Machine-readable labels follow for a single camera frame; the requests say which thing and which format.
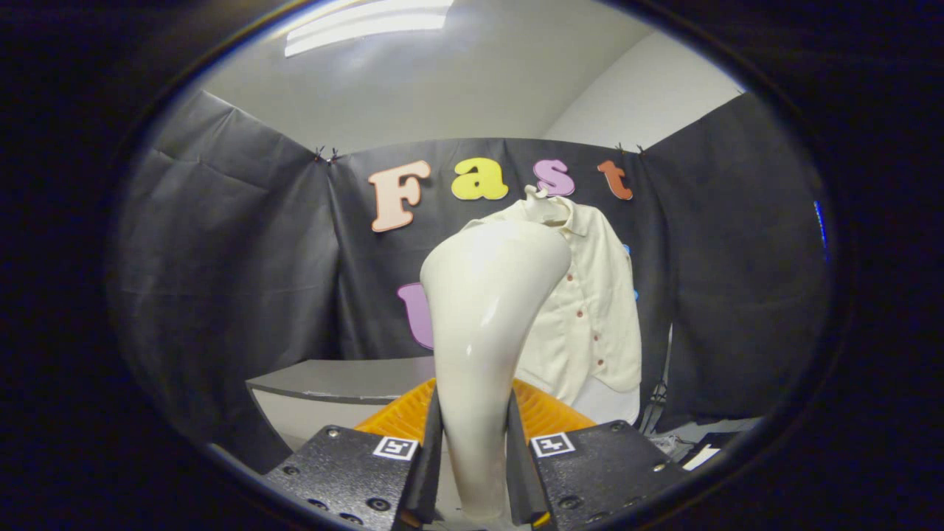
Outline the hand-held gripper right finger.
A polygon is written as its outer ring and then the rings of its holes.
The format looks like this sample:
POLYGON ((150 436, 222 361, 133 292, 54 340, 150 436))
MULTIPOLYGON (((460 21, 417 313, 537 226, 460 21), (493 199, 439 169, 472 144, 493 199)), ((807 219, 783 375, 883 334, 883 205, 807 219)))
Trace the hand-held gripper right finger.
POLYGON ((600 529, 628 518, 687 471, 624 420, 595 423, 520 380, 507 407, 510 516, 533 529, 600 529))

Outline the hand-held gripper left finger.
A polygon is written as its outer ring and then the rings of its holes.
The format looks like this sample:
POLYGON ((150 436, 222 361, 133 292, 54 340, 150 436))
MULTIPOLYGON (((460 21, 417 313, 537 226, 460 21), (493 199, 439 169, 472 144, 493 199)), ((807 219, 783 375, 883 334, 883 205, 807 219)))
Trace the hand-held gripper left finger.
POLYGON ((443 422, 436 382, 352 428, 328 424, 264 477, 314 514, 364 530, 419 530, 437 515, 443 422))

